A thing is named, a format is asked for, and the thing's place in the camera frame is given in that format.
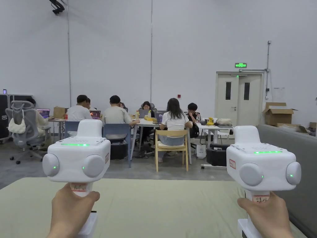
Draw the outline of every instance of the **table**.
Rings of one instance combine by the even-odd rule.
[[[214,134],[213,142],[217,144],[218,143],[218,130],[230,130],[233,128],[233,127],[219,127],[219,126],[207,126],[207,125],[203,126],[200,122],[197,122],[196,124],[199,128],[199,131],[204,130],[204,129],[208,130],[208,141],[206,144],[206,148],[209,148],[210,143],[211,143],[211,133],[210,133],[211,131]]]
[[[143,127],[159,127],[159,124],[154,124],[152,121],[147,121],[145,119],[139,119],[140,123],[136,124],[134,126],[134,130],[133,130],[133,140],[132,140],[132,146],[131,146],[131,157],[130,160],[132,160],[132,156],[133,156],[133,150],[134,150],[134,144],[135,144],[135,139],[137,136],[137,130],[138,127],[141,127],[140,130],[140,146],[141,146],[141,139],[142,139],[142,133],[143,133]],[[187,133],[187,145],[188,145],[188,159],[189,159],[189,164],[191,164],[191,143],[190,143],[190,134],[189,134],[189,129],[188,129],[188,133]]]
[[[51,200],[63,186],[23,178],[1,189],[1,237],[47,237]],[[236,182],[101,179],[93,186],[100,192],[93,238],[241,238],[237,222],[247,218],[236,202],[244,196]],[[306,237],[291,228],[295,238]]]
[[[62,128],[64,128],[64,123],[65,121],[67,121],[66,119],[52,119],[52,120],[49,120],[49,122],[53,122],[53,126],[54,126],[54,122],[58,122],[58,138],[59,140],[62,139]]]

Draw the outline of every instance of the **white handheld controller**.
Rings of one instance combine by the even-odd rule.
[[[110,141],[101,136],[102,122],[79,122],[77,136],[65,138],[48,147],[43,171],[50,181],[70,182],[72,191],[84,197],[92,191],[110,165]],[[91,238],[97,213],[91,213],[77,238]]]
[[[227,172],[246,192],[247,199],[266,202],[270,191],[291,190],[301,180],[301,166],[293,153],[261,143],[254,126],[236,126],[235,144],[227,148]],[[243,237],[262,238],[249,215],[238,220]]]

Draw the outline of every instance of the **green exit sign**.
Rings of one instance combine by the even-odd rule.
[[[235,63],[235,67],[236,68],[246,68],[247,67],[247,63]]]

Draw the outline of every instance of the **jeans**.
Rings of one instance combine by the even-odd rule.
[[[171,138],[171,137],[162,136],[162,135],[158,135],[158,137],[164,145],[170,145],[170,146],[184,145],[185,137]],[[162,160],[164,153],[165,151],[158,152],[158,157],[160,158],[160,160]]]

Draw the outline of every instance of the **laptop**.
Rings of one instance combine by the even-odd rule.
[[[48,118],[49,117],[49,111],[50,109],[37,109],[37,111],[40,113],[40,115],[43,118]]]
[[[100,118],[100,114],[101,114],[101,111],[89,111],[90,112],[90,115],[93,119],[99,119]]]
[[[166,113],[166,111],[156,111],[155,112],[155,118],[157,120],[157,124],[161,124],[163,120],[163,114]]]
[[[149,110],[140,109],[139,113],[140,113],[139,118],[144,118],[149,113]]]

